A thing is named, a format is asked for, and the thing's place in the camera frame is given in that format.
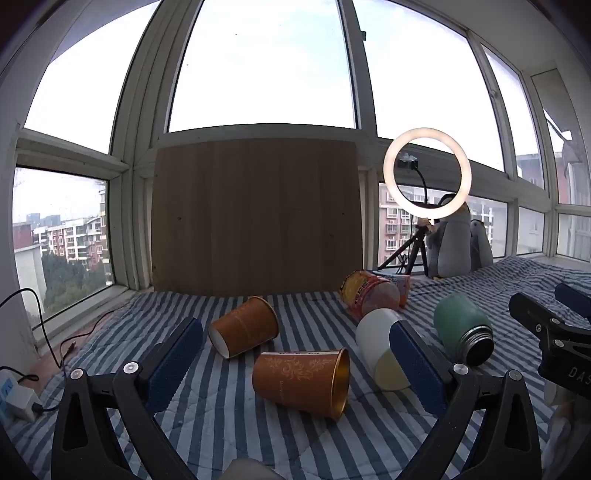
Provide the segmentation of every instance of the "penguin plush toy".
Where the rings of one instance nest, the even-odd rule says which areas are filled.
[[[444,195],[439,205],[451,202],[453,197],[453,193]],[[480,220],[470,220],[466,203],[450,216],[436,220],[435,225],[427,219],[420,219],[419,224],[429,228],[425,237],[429,277],[457,277],[492,265],[486,228]]]
[[[452,201],[454,194],[444,195],[439,205]],[[429,277],[457,277],[470,273],[470,209],[464,203],[451,215],[429,227],[425,237]]]

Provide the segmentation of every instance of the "blue and white striped fabric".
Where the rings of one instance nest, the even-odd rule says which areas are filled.
[[[554,300],[557,283],[565,281],[591,294],[591,274],[541,265],[517,257],[465,277],[418,282],[402,314],[417,331],[440,345],[432,327],[439,300],[465,292],[487,312],[495,331],[495,352],[483,366],[494,375],[510,368],[523,372],[535,410],[542,447],[551,409],[543,404],[543,380],[537,374],[540,353],[533,335],[508,314],[509,298],[526,292],[574,325],[588,323]],[[355,345],[355,324],[336,293],[269,296],[281,323],[274,341],[230,361],[209,340],[195,358],[168,409],[157,414],[173,447],[200,480],[217,479],[231,460],[261,460],[286,479],[395,478],[425,439],[436,419],[414,393],[380,392],[365,369]],[[175,293],[136,295],[82,348],[69,365],[90,374],[113,372],[161,342],[186,316],[202,325],[229,312],[244,298],[221,299]],[[251,384],[254,360],[264,350],[315,351],[347,347],[351,358],[349,404],[337,422],[277,406],[257,397]],[[43,392],[45,405],[59,400],[64,380],[56,375]],[[134,473],[147,478],[117,412],[111,421]],[[34,424],[15,422],[7,432],[31,469],[50,478],[53,427],[57,413]],[[462,445],[446,475],[459,473],[478,431],[475,412]]]

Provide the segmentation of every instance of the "blue gripper pad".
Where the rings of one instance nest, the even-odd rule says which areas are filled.
[[[559,283],[554,289],[554,296],[563,305],[591,322],[591,298],[566,283]]]
[[[408,321],[390,328],[390,349],[423,408],[438,418],[445,415],[446,383],[452,376]]]
[[[203,329],[198,320],[186,318],[163,343],[155,349],[154,361],[160,360],[146,379],[145,409],[152,415],[164,411],[173,399],[187,370],[203,342]]]

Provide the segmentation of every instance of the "green thermos bottle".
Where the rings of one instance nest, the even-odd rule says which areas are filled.
[[[491,323],[463,293],[445,297],[433,317],[439,338],[455,362],[476,367],[492,355],[495,344]]]

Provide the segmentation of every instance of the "brown paper cup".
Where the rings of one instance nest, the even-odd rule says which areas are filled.
[[[264,352],[252,388],[267,400],[338,420],[347,404],[349,352]]]
[[[250,297],[209,326],[209,339],[224,358],[244,353],[277,335],[275,310],[260,297]]]

